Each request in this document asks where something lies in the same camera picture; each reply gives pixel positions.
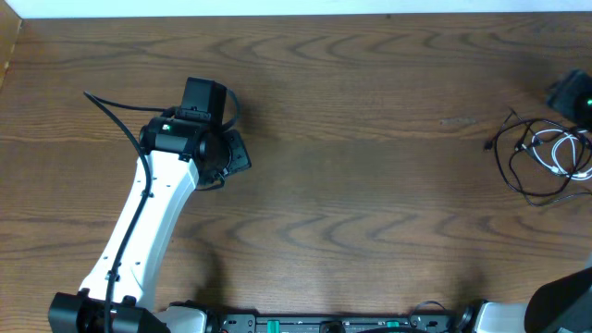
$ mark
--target wooden table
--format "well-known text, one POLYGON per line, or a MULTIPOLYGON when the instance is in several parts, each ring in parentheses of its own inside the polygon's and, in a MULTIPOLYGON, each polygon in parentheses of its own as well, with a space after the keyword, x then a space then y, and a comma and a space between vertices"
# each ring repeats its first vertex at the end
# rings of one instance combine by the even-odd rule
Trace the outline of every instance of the wooden table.
MULTIPOLYGON (((590 32, 590 14, 27 20, 0 93, 0 330, 49 328, 127 199, 137 156, 82 91, 171 106, 188 76, 237 93, 253 168, 189 199, 157 310, 527 302, 583 268, 592 202, 529 207, 482 147, 506 105, 561 119, 543 91, 592 69, 590 32)), ((153 116, 117 114, 134 133, 153 116)))

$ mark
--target white backdrop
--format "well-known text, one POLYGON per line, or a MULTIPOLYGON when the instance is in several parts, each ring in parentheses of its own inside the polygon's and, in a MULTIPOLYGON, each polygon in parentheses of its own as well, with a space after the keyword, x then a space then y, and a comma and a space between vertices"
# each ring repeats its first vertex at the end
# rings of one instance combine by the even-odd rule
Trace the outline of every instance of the white backdrop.
POLYGON ((592 11, 592 0, 6 0, 23 19, 592 11))

